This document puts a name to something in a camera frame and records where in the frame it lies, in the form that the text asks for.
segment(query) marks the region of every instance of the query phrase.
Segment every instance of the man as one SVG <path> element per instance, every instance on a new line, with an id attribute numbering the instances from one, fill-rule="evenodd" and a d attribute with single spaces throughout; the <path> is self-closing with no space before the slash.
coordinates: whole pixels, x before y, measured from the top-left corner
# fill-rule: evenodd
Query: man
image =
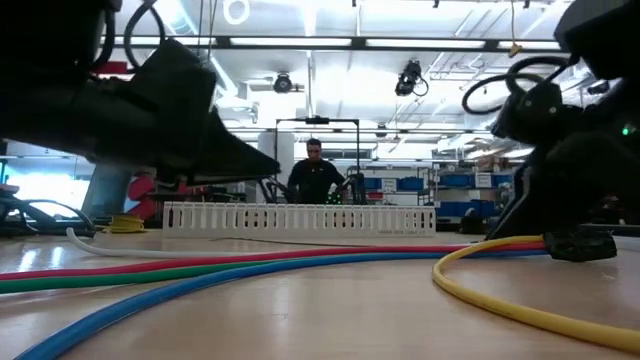
<path id="1" fill-rule="evenodd" d="M 307 141 L 307 155 L 307 159 L 293 166 L 287 186 L 290 189 L 297 188 L 299 204 L 325 204 L 331 184 L 340 185 L 345 178 L 333 164 L 322 159 L 320 140 Z"/>

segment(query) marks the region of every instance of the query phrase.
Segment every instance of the coiled yellow cable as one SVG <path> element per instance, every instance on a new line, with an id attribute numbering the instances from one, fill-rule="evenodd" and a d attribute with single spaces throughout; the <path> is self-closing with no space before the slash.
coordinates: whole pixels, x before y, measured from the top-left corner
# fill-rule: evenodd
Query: coiled yellow cable
<path id="1" fill-rule="evenodd" d="M 111 217 L 109 226 L 105 228 L 112 234 L 135 234 L 145 232 L 144 221 L 137 215 L 120 214 Z"/>
<path id="2" fill-rule="evenodd" d="M 467 289 L 442 274 L 442 269 L 449 263 L 464 256 L 500 245 L 542 241 L 540 236 L 519 236 L 500 240 L 491 240 L 453 252 L 440 259 L 433 266 L 433 280 L 442 289 L 455 297 L 495 314 L 569 336 L 594 344 L 640 354 L 640 331 L 616 328 L 588 321 L 572 319 L 565 316 L 512 304 L 498 298 Z"/>

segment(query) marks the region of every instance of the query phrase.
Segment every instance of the table surface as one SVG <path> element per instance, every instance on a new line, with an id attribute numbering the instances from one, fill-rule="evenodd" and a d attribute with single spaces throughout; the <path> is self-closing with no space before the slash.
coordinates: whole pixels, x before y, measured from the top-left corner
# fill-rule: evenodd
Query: table surface
<path id="1" fill-rule="evenodd" d="M 460 243 L 438 234 L 423 244 Z M 95 246 L 264 252 L 312 246 L 241 240 L 167 240 L 157 232 L 98 235 Z M 460 260 L 447 275 L 508 301 L 640 330 L 640 254 L 573 264 L 549 258 Z M 0 272 L 95 268 L 150 261 L 97 257 L 64 238 L 0 240 Z M 64 359 L 632 359 L 479 310 L 431 281 L 431 260 L 301 269 L 215 286 L 146 310 Z M 0 359 L 158 284 L 0 295 Z"/>

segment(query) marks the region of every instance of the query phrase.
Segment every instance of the red cable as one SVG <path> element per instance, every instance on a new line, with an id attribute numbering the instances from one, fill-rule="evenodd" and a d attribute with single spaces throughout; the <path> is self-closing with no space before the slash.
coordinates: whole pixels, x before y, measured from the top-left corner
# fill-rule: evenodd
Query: red cable
<path id="1" fill-rule="evenodd" d="M 362 253 L 385 253 L 385 252 L 386 253 L 394 253 L 394 252 L 448 253 L 448 252 L 454 252 L 456 250 L 462 249 L 466 246 L 467 245 L 371 246 L 371 247 L 359 247 L 359 248 L 299 250 L 299 251 L 287 251 L 287 252 L 258 254 L 258 255 L 241 255 L 241 256 L 227 256 L 227 257 L 214 257 L 214 258 L 209 257 L 209 258 L 176 259 L 176 260 L 154 261 L 154 262 L 148 262 L 148 263 L 142 263 L 142 264 L 113 266 L 113 267 L 106 267 L 106 268 L 99 268 L 99 269 L 61 269 L 61 270 L 40 270 L 40 271 L 18 272 L 18 273 L 6 273 L 6 274 L 0 274 L 0 281 L 33 279 L 33 278 L 43 278 L 43 277 L 128 274 L 128 273 L 138 273 L 138 272 L 172 269 L 172 268 L 180 268 L 180 267 L 190 267 L 190 266 L 228 264 L 228 263 L 249 262 L 249 261 L 281 260 L 281 259 L 293 259 L 293 258 L 315 257 L 315 256 L 362 254 Z M 491 248 L 491 252 L 531 251 L 531 250 L 544 250 L 544 244 L 542 243 L 515 244 L 515 245 L 507 245 L 507 246 Z"/>

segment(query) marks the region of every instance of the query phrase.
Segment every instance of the black shirt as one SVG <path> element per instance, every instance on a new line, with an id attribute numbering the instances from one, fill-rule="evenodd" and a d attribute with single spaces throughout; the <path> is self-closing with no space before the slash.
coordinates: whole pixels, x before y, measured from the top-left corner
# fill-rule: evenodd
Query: black shirt
<path id="1" fill-rule="evenodd" d="M 332 163 L 309 159 L 298 161 L 291 170 L 289 188 L 298 187 L 299 204 L 325 204 L 331 184 L 342 184 L 345 181 Z"/>

